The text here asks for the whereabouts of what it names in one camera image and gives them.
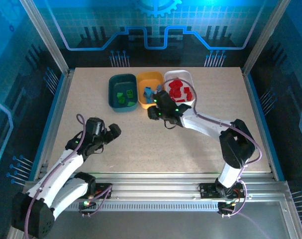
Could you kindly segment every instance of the enclosure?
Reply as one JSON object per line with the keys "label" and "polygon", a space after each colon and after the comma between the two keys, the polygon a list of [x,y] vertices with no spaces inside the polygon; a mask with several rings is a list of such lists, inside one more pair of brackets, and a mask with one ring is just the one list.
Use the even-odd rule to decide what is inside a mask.
{"label": "enclosure", "polygon": [[[197,190],[223,170],[218,140],[148,117],[144,88],[177,76],[260,145],[241,230]],[[75,171],[112,195],[89,220],[72,203],[46,238],[302,238],[302,0],[0,0],[0,239],[23,237],[12,199],[82,130],[76,114],[121,128]]]}

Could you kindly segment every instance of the gear icon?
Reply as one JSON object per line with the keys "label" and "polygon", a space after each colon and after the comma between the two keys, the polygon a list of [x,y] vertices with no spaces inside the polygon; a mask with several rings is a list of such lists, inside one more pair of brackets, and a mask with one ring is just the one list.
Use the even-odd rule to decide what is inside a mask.
{"label": "gear icon", "polygon": [[135,0],[133,2],[135,9],[140,10],[141,14],[146,13],[147,16],[155,17],[164,16],[166,13],[171,14],[171,10],[176,10],[177,4],[181,3],[181,0]]}
{"label": "gear icon", "polygon": [[0,12],[9,23],[17,21],[20,15],[19,0],[0,0]]}

